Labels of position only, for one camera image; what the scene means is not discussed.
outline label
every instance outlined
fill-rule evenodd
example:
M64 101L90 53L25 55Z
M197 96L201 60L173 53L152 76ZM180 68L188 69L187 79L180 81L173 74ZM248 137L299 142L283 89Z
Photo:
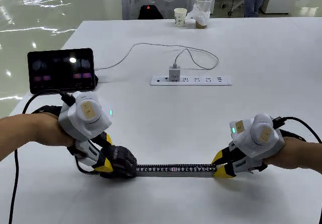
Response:
M96 113L93 109L92 103L91 102L84 102L82 103L82 110L83 113L86 117L86 119L92 118L96 116Z
M238 134L245 131L244 123L242 120L236 123L236 130Z
M268 140L270 139L272 133L272 129L269 127L263 127L261 136L260 136L260 142L268 143Z

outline paper cup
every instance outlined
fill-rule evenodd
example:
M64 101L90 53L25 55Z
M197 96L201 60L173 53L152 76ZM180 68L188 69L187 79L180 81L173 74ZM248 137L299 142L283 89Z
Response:
M175 9L175 26L183 27L186 23L187 10L184 8Z

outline white cable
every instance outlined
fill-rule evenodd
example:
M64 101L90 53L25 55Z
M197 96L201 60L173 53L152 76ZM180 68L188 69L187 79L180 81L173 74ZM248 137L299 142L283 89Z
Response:
M137 46L137 45L155 45L155 46L165 46L165 47L183 47L183 48L185 48L183 51L181 51L178 55L177 55L177 57L176 57L176 59L175 59L175 63L174 64L177 64L177 59L178 59L178 57L184 52L184 51L187 51L188 53L189 53L189 55L190 55L190 58L192 59L192 61L193 61L193 63L195 64L195 65L197 65L198 67L200 67L200 68L202 68L202 69L204 69L204 70L211 70L211 69L214 69L218 64L219 64L219 58L216 56L216 55L214 55L213 53L211 53L211 52L209 52L209 51L207 51L207 50L204 50L204 49L198 49L198 48L194 48L194 47L188 47L188 46L184 46L184 45L178 45L178 44L152 44L152 43L137 43L137 44L134 44L131 48L130 48L130 50L127 52L127 54L119 61L119 62L117 62L116 64L114 64L114 65L111 65L111 66L108 66L108 67L102 67L102 68L96 68L95 70L102 70L102 69L110 69L110 68L113 68L113 67L115 67L115 66L117 66L117 65L119 65L120 63L122 63L125 59L126 59L126 57L130 54L130 52L131 52L131 50L135 47L135 46ZM191 54L191 52L190 52L190 50L193 50L193 51L198 51L198 52L203 52L203 53L208 53L208 54L210 54L211 56L213 56L214 58L216 58L216 64L213 66L213 67L211 67L211 68L206 68L206 67L203 67L203 66L201 66L201 65L199 65L195 60L194 60L194 58L192 57L192 54Z

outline reflective floor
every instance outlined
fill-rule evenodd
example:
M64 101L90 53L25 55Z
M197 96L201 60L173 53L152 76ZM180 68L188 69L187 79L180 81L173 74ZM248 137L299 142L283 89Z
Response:
M226 17L229 0L216 0L214 17ZM243 17L243 7L233 17ZM286 15L264 15L278 17ZM321 17L322 0L298 0L289 16ZM0 117L29 90L27 53L60 49L83 20L122 19L121 0L0 0Z

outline black cable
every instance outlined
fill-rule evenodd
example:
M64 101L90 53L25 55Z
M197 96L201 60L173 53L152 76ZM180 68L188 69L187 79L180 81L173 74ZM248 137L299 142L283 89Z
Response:
M49 93L58 93L61 95L61 99L67 104L67 105L72 105L73 102L75 103L75 97L64 93L59 90L43 90L38 92L37 94L34 94L26 103L24 110L22 111L22 114L26 114L26 111L30 105L30 103L38 96L44 95L44 94L49 94ZM14 184L14 189L12 192L12 198L11 198L11 204L10 204L10 214L9 214L9 224L12 224L12 219L14 215L14 207L15 207L15 200L16 200L16 192L17 192L17 187L18 187L18 179L19 179L19 159L18 159L18 150L15 150L15 164L16 164L16 174L15 174L15 184Z
M78 170L80 171L80 172L82 172L83 174L87 174L87 175L98 175L100 172L98 172L98 171L95 171L95 170L93 170L93 171L87 171L87 170L84 170L80 165L79 165L79 161L78 161L78 159L77 159L77 157L75 156L75 161L76 161L76 166L77 166L77 168L78 168Z
M294 120L294 121L297 121L297 122L300 122L302 123L313 135L314 137L316 138L316 140L319 142L319 143L322 143L321 139L319 138L319 136L317 135L316 132L314 132L314 130L306 123L304 122L303 120L297 118L297 117L282 117L279 119L280 121L284 122L286 120Z

